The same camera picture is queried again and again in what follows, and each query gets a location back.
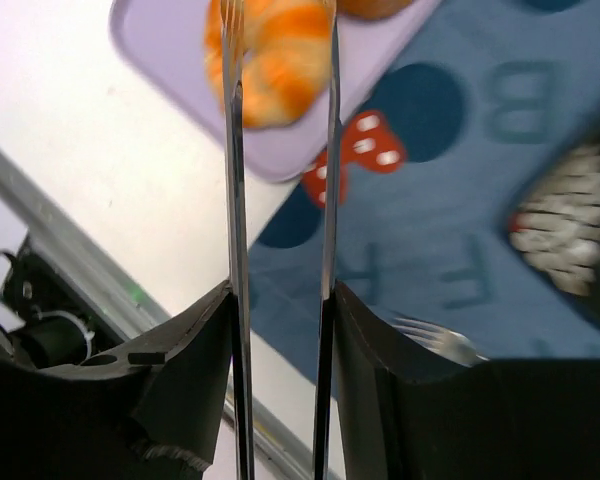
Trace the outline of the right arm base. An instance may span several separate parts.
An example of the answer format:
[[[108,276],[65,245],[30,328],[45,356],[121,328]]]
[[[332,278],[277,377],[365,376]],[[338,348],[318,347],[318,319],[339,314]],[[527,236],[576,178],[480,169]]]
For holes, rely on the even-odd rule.
[[[122,338],[26,239],[0,288],[0,325],[37,368],[80,364]]]

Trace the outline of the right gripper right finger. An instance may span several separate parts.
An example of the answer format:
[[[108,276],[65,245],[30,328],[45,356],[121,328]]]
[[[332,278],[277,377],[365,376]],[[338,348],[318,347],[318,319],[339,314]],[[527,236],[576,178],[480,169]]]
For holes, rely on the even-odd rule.
[[[600,479],[600,359],[464,367],[335,288],[350,479]]]

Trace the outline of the metal tongs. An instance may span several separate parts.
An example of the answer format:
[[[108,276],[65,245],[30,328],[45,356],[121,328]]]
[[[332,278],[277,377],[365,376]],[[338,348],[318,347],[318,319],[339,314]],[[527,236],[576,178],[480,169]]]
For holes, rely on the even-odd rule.
[[[336,3],[329,11],[331,72],[329,84],[325,234],[321,273],[318,375],[312,447],[312,476],[328,477],[331,385],[336,314],[336,240],[340,197],[342,122],[341,81]],[[222,20],[222,82],[225,115],[225,166],[229,245],[230,313],[232,314],[233,406],[237,473],[240,479],[255,477],[254,417],[250,346],[250,306],[246,241],[245,172],[243,151],[243,3],[225,1],[219,7]]]

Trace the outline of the twisted ring bread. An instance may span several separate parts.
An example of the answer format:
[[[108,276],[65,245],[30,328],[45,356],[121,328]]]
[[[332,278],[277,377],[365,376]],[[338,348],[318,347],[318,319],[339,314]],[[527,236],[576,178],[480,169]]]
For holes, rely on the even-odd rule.
[[[286,127],[305,115],[331,74],[333,8],[323,1],[242,1],[243,125]]]

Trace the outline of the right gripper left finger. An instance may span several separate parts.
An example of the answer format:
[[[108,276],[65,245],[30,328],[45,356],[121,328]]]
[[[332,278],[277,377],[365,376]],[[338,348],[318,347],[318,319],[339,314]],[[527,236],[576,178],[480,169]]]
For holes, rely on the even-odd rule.
[[[231,334],[221,283],[80,364],[0,354],[0,479],[199,479],[212,464]]]

